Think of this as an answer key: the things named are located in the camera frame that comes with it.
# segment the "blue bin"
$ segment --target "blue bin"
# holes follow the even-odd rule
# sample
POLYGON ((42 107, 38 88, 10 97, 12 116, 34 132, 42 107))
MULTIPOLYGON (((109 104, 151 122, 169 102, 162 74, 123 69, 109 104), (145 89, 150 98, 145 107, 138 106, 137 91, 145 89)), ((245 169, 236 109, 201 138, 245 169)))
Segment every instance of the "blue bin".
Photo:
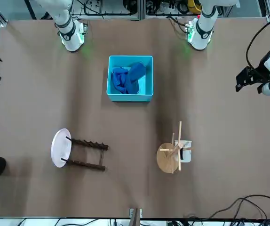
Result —
POLYGON ((152 99, 153 88, 153 57, 152 56, 110 56, 107 79, 107 95, 111 101, 148 102, 152 99), (141 62, 146 66, 146 75, 138 80, 137 94, 122 94, 115 89, 112 82, 112 71, 115 67, 131 68, 132 64, 141 62))

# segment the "wooden dowel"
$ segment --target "wooden dowel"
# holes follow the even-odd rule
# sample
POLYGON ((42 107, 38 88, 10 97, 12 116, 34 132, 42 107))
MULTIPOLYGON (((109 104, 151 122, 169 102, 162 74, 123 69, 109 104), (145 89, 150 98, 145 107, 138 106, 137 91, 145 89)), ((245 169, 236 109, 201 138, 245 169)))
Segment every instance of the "wooden dowel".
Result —
POLYGON ((172 148, 174 148, 174 145, 175 145, 175 139, 174 139, 174 136, 175 136, 175 133, 173 133, 173 136, 172 136, 172 148))
POLYGON ((180 154, 180 146, 181 146, 181 129, 182 129, 182 121, 179 122, 179 134, 178 134, 178 169, 181 171, 181 154, 180 154))
POLYGON ((161 151, 161 152, 171 152, 171 151, 173 151, 173 149, 160 148, 159 151, 161 151))

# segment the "blue towel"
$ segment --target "blue towel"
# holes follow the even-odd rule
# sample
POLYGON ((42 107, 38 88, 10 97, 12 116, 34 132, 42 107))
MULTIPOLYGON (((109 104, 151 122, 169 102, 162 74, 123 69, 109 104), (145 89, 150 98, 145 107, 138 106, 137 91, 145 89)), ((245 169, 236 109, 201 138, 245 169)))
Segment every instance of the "blue towel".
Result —
POLYGON ((146 74, 146 67, 142 63, 135 63, 130 70, 122 67, 113 69, 112 81, 115 89, 122 94, 137 94, 138 80, 146 74))

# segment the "plastic bin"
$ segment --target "plastic bin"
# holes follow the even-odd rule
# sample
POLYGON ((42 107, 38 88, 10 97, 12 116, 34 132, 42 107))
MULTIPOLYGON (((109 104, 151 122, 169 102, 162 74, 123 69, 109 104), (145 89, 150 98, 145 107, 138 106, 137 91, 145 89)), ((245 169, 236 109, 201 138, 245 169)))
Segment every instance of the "plastic bin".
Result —
POLYGON ((153 57, 152 56, 110 56, 107 79, 107 95, 111 101, 148 102, 153 97, 153 57), (146 75, 138 80, 137 94, 122 94, 115 89, 112 82, 112 71, 115 67, 131 68, 132 64, 141 62, 146 66, 146 75))

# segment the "brown table surface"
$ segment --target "brown table surface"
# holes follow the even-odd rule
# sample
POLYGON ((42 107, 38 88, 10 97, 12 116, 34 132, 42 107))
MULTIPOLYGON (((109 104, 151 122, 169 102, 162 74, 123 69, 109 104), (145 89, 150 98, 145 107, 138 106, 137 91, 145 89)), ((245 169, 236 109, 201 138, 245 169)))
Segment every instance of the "brown table surface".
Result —
MULTIPOLYGON (((270 195, 270 97, 257 86, 235 91, 246 48, 265 22, 218 19, 207 49, 195 51, 167 19, 95 20, 75 53, 61 44, 53 21, 10 22, 0 34, 0 156, 8 161, 0 216, 125 218, 139 207, 145 218, 205 218, 238 197, 270 195), (110 55, 153 56, 150 103, 108 99, 110 55), (182 139, 193 142, 192 160, 165 174, 156 150, 179 121, 182 139), (107 170, 55 167, 50 146, 61 128, 108 144, 107 170)), ((269 49, 270 27, 255 40, 251 62, 269 49)), ((72 154, 98 162, 94 151, 72 154)), ((270 213, 270 200, 251 200, 270 213)), ((260 215, 245 203, 239 217, 260 215)))

